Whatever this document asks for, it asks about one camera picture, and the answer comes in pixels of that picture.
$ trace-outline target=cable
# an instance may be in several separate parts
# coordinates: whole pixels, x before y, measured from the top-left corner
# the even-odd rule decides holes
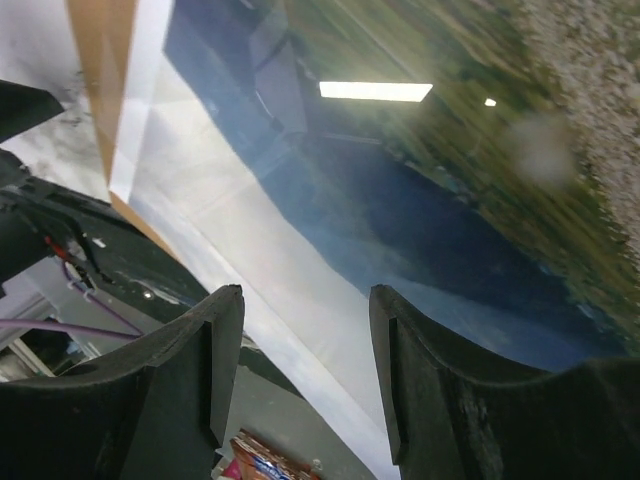
[[[96,337],[115,338],[118,340],[136,340],[139,335],[130,333],[113,332],[101,328],[84,327],[82,325],[69,325],[67,323],[43,322],[42,320],[28,319],[0,319],[0,328],[31,328],[34,330],[47,330],[50,332],[80,333],[95,335]]]
[[[69,273],[69,269],[67,268],[67,262],[64,261],[64,260],[62,261],[62,273],[64,274],[65,278],[69,282],[69,285],[71,287],[73,287],[77,292],[81,293],[85,300],[93,303],[98,308],[102,309],[103,311],[105,311],[106,313],[111,315],[113,318],[118,320],[120,323],[122,323],[123,325],[126,325],[127,327],[129,327],[131,330],[133,330],[134,332],[136,332],[138,334],[137,336],[144,335],[144,332],[142,330],[140,330],[133,323],[131,323],[129,320],[127,320],[122,315],[120,315],[118,312],[116,312],[114,309],[112,309],[109,305],[107,305],[106,303],[102,302],[95,295],[93,295],[93,293],[92,293],[93,290],[84,289],[80,285],[78,285],[78,280],[74,279],[71,276],[71,274]]]

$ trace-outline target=purple cable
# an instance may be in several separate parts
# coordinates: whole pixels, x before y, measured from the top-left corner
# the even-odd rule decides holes
[[[120,323],[122,323],[123,325],[126,325],[131,330],[136,332],[137,333],[136,337],[144,335],[144,332],[142,330],[140,330],[138,327],[136,327],[133,323],[131,323],[126,318],[124,318],[122,315],[120,315],[118,312],[116,312],[114,309],[112,309],[106,303],[102,302],[98,298],[96,298],[93,295],[89,294],[89,290],[85,290],[80,285],[78,285],[78,281],[71,277],[71,274],[69,273],[69,270],[67,269],[67,262],[65,262],[65,261],[62,262],[62,273],[64,273],[64,276],[68,280],[69,284],[72,285],[73,288],[76,291],[80,292],[91,303],[93,303],[97,307],[101,308],[102,310],[107,312],[109,315],[111,315],[113,318],[118,320]]]
[[[118,340],[136,340],[138,335],[130,333],[112,332],[101,328],[83,327],[81,325],[69,325],[67,323],[43,322],[41,320],[0,319],[0,328],[32,328],[34,330],[48,330],[51,332],[86,333],[96,337],[116,338]]]

